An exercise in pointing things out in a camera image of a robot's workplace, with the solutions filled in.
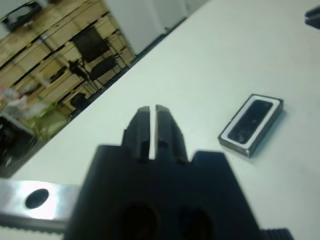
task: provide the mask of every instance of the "white table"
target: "white table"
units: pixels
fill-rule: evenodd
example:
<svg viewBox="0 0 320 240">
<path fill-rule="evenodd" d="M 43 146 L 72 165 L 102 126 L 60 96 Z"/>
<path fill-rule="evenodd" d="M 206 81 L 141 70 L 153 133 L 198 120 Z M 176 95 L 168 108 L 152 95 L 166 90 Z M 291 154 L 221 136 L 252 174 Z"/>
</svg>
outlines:
<svg viewBox="0 0 320 240">
<path fill-rule="evenodd" d="M 320 31 L 304 24 L 318 0 L 215 0 L 155 47 L 14 176 L 81 184 L 99 144 L 121 143 L 137 108 L 170 108 L 188 157 L 225 151 L 217 137 L 251 93 L 284 99 L 258 152 L 226 156 L 261 228 L 320 236 Z M 154 156 L 154 142 L 150 157 Z M 0 228 L 2 239 L 60 239 Z"/>
</svg>

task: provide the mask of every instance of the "white border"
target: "white border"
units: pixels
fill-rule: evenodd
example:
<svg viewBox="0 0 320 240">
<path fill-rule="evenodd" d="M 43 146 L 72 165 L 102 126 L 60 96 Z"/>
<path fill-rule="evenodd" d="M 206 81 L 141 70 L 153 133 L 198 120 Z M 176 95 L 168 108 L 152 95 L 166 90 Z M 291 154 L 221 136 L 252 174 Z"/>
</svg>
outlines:
<svg viewBox="0 0 320 240">
<path fill-rule="evenodd" d="M 262 120 L 262 122 L 260 123 L 260 125 L 256 128 L 255 132 L 252 134 L 252 136 L 249 138 L 249 140 L 245 143 L 245 144 L 241 144 L 239 142 L 236 142 L 232 139 L 230 139 L 228 137 L 228 134 L 230 133 L 230 131 L 234 128 L 234 126 L 238 123 L 238 121 L 240 120 L 240 118 L 243 116 L 243 114 L 247 111 L 247 109 L 251 106 L 251 104 L 255 101 L 255 100 L 262 100 L 265 102 L 270 102 L 273 104 L 273 106 L 271 107 L 271 109 L 269 110 L 269 112 L 267 113 L 267 115 L 264 117 L 264 119 Z M 259 133 L 261 132 L 261 130 L 264 128 L 264 126 L 266 125 L 266 123 L 269 121 L 269 119 L 272 117 L 272 115 L 274 114 L 274 112 L 276 111 L 276 109 L 278 108 L 278 106 L 280 105 L 280 100 L 278 99 L 274 99 L 274 98 L 270 98 L 267 96 L 259 96 L 259 95 L 253 95 L 249 98 L 249 100 L 245 103 L 245 105 L 241 108 L 241 110 L 236 114 L 236 116 L 232 119 L 232 121 L 230 122 L 230 124 L 228 125 L 228 127 L 223 131 L 223 133 L 221 134 L 221 138 L 223 140 L 226 140 L 238 147 L 241 147 L 242 149 L 249 149 L 250 146 L 252 145 L 252 143 L 254 142 L 254 140 L 257 138 L 257 136 L 259 135 Z"/>
</svg>

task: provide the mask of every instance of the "small black box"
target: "small black box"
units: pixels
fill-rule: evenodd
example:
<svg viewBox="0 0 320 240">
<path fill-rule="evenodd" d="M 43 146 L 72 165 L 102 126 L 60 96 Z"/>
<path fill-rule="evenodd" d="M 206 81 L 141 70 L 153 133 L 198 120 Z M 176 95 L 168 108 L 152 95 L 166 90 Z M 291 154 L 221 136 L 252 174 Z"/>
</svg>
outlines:
<svg viewBox="0 0 320 240">
<path fill-rule="evenodd" d="M 283 107 L 282 99 L 251 94 L 219 135 L 220 144 L 251 157 Z"/>
</svg>

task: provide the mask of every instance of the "screw hole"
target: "screw hole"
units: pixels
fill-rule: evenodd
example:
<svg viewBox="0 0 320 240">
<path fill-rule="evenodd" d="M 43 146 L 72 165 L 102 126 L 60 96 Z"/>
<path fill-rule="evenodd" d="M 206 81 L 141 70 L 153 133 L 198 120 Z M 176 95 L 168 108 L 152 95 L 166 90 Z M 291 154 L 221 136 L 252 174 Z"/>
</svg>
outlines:
<svg viewBox="0 0 320 240">
<path fill-rule="evenodd" d="M 25 200 L 25 206 L 28 209 L 36 209 L 44 204 L 49 197 L 49 191 L 47 189 L 38 189 L 32 192 Z"/>
<path fill-rule="evenodd" d="M 157 231 L 157 217 L 146 205 L 131 205 L 121 218 L 121 235 L 124 240 L 149 240 Z"/>
<path fill-rule="evenodd" d="M 178 223 L 185 240 L 214 239 L 213 222 L 202 209 L 184 206 L 179 212 Z"/>
</svg>

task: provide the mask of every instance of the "office chair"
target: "office chair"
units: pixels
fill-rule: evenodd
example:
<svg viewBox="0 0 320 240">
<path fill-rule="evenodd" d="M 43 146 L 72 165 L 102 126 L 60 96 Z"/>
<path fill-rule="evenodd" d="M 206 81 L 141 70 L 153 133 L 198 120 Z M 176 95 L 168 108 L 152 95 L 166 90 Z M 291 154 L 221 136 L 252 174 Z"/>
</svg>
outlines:
<svg viewBox="0 0 320 240">
<path fill-rule="evenodd" d="M 73 98 L 71 98 L 70 104 L 76 110 L 83 111 L 89 106 L 90 103 L 88 99 L 86 99 L 86 95 L 82 92 L 79 92 Z"/>
<path fill-rule="evenodd" d="M 114 55 L 104 57 L 104 53 L 113 49 L 116 53 L 115 55 L 118 56 L 124 63 L 124 65 L 128 67 L 126 62 L 117 53 L 114 47 L 112 47 L 109 41 L 107 39 L 102 39 L 102 37 L 99 35 L 94 26 L 89 27 L 85 31 L 81 32 L 79 35 L 74 36 L 72 38 L 72 41 L 75 44 L 76 48 L 79 50 L 80 54 L 82 55 L 82 61 L 80 61 L 81 67 L 89 75 L 91 82 L 97 90 L 99 90 L 99 87 L 96 85 L 95 80 L 97 80 L 102 85 L 102 87 L 104 87 L 104 85 L 98 80 L 98 78 L 111 70 L 113 70 L 116 73 L 114 67 L 118 65 L 116 57 Z M 85 61 L 87 63 L 90 63 L 100 56 L 103 57 L 103 60 L 99 62 L 96 66 L 94 66 L 91 72 L 88 72 L 85 68 Z"/>
</svg>

